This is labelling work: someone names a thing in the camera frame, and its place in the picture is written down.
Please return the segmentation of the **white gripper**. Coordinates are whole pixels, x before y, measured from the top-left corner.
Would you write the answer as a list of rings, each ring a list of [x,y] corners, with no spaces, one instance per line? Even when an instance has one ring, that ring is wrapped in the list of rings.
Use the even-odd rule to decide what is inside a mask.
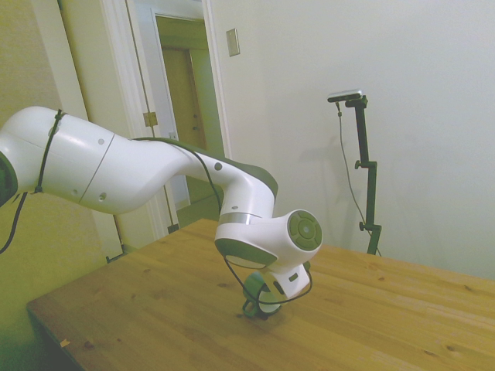
[[[265,284],[269,290],[265,293],[265,303],[281,305],[283,301],[301,294],[309,283],[309,274],[304,264],[287,269],[265,269]]]

